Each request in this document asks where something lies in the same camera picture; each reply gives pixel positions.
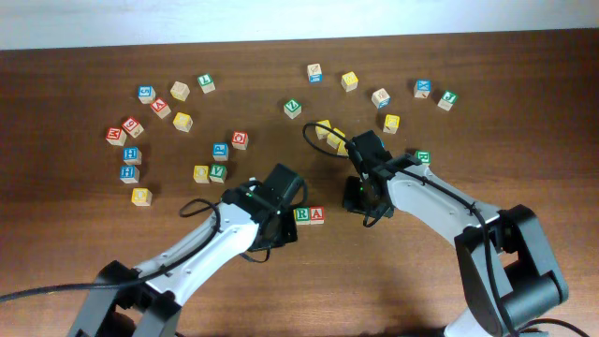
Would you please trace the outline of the red A letter block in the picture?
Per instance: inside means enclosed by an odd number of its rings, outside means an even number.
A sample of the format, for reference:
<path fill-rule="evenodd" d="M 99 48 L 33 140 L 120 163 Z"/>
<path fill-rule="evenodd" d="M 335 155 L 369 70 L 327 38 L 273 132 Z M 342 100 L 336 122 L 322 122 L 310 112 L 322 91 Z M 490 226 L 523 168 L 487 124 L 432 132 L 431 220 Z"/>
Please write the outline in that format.
<path fill-rule="evenodd" d="M 322 225 L 325 223 L 325 213 L 323 207 L 310 207 L 309 211 L 311 225 Z"/>

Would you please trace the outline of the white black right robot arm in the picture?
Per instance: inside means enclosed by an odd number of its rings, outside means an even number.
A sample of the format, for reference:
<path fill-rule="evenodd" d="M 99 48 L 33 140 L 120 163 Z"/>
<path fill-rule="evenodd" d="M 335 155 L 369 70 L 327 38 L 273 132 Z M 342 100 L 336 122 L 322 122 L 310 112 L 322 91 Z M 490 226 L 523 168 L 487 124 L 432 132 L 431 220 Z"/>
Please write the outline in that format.
<path fill-rule="evenodd" d="M 372 227 L 407 212 L 456 250 L 466 310 L 443 336 L 516 336 L 568 300 L 569 288 L 535 213 L 472 198 L 439 179 L 411 154 L 394 157 L 368 131 L 346 144 L 358 174 L 349 178 L 344 207 Z"/>

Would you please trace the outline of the green R letter block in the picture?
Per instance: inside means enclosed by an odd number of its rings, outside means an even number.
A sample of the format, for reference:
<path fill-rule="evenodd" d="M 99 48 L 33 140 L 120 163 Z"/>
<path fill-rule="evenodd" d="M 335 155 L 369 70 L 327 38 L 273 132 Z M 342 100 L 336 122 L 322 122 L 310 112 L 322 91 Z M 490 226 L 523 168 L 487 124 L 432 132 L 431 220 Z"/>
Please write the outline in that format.
<path fill-rule="evenodd" d="M 294 221 L 297 226 L 310 225 L 310 209 L 307 207 L 298 207 L 293 211 Z"/>

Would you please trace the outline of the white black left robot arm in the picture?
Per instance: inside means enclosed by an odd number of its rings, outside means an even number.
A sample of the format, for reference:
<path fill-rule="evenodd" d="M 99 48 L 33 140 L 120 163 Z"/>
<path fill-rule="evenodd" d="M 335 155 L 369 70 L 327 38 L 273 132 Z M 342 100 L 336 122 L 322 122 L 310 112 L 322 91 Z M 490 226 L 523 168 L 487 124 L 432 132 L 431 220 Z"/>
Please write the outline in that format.
<path fill-rule="evenodd" d="M 278 164 L 261 182 L 227 189 L 209 217 L 168 250 L 127 268 L 114 260 L 96 276 L 69 335 L 174 336 L 184 304 L 231 258 L 297 238 L 291 213 L 305 181 Z"/>

